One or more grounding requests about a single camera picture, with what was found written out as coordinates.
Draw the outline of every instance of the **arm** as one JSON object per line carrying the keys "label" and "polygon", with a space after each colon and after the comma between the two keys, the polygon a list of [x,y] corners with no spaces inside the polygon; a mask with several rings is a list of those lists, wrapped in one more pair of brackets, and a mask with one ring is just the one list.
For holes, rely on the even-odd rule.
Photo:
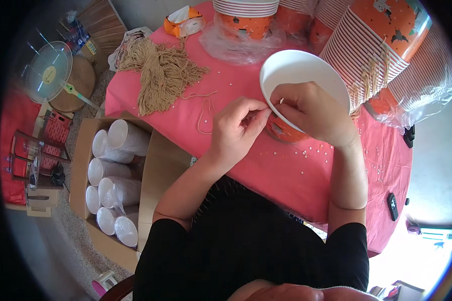
{"label": "arm", "polygon": [[358,135],[333,151],[328,207],[328,236],[339,227],[358,222],[365,225],[368,182]]}
{"label": "arm", "polygon": [[228,170],[218,165],[210,152],[205,153],[179,177],[157,204],[152,222],[167,218],[177,221],[186,230],[201,206],[209,188]]}
{"label": "arm", "polygon": [[[250,111],[256,114],[246,118]],[[268,105],[240,97],[214,116],[211,146],[164,193],[152,222],[163,218],[180,223],[186,230],[209,188],[249,152],[271,114]]]}
{"label": "arm", "polygon": [[335,147],[328,235],[347,223],[365,225],[367,175],[360,137],[348,112],[315,82],[278,85],[271,93],[270,101],[305,133]]}

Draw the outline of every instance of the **black shirt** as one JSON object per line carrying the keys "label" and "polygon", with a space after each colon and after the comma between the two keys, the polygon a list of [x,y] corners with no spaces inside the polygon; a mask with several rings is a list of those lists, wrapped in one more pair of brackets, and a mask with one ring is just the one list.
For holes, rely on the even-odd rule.
{"label": "black shirt", "polygon": [[190,232],[174,220],[154,222],[135,271],[134,300],[226,300],[256,279],[366,291],[365,226],[346,224],[324,243],[273,203],[247,197],[224,196],[208,203],[207,214],[202,205]]}

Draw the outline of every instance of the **round wicker mat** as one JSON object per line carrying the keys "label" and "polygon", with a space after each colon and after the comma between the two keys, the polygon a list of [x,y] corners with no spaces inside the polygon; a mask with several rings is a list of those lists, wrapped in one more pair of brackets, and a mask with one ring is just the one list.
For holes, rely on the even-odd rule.
{"label": "round wicker mat", "polygon": [[[84,97],[91,97],[94,91],[95,73],[88,59],[79,55],[73,56],[72,72],[67,82],[72,84],[77,92],[84,95]],[[61,113],[73,113],[83,108],[85,102],[78,99],[77,96],[62,90],[49,104],[53,109]]]}

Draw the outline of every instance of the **pink tablecloth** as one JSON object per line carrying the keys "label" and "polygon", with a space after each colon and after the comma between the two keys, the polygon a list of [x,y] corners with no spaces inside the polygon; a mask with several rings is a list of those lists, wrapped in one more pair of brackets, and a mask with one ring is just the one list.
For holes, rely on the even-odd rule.
{"label": "pink tablecloth", "polygon": [[[199,4],[196,8],[207,21],[212,20],[214,10],[211,2]],[[264,101],[258,79],[261,64],[238,67],[222,63],[204,51],[198,42],[200,34],[188,38],[187,51],[190,59],[199,66],[208,66],[211,73],[194,87],[187,88],[185,95],[217,90],[209,98],[218,111],[241,95]],[[156,30],[151,39],[156,43],[176,41],[163,27]],[[138,114],[139,77],[132,71],[114,76],[105,97],[106,114],[123,110]],[[154,113],[143,120],[193,156],[200,157],[211,141],[210,135],[201,134],[197,129],[203,100],[200,97],[178,99],[167,112]],[[399,213],[404,207],[412,152],[396,129],[376,122],[365,109],[355,124],[361,134],[368,169],[366,227],[368,249],[372,255],[385,248],[396,226],[396,222],[390,219],[386,196],[390,192],[395,194]],[[210,132],[211,127],[212,117],[208,102],[205,102],[200,129]],[[263,132],[246,158],[228,175],[306,220],[322,224],[327,221],[332,155],[333,149],[327,143],[308,139],[294,145],[284,144]]]}

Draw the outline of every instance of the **left hand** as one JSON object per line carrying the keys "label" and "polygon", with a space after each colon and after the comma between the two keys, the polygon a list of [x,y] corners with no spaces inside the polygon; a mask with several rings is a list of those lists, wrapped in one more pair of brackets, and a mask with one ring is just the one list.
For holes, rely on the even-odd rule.
{"label": "left hand", "polygon": [[249,152],[266,125],[271,109],[256,99],[240,96],[214,116],[209,155],[225,173]]}

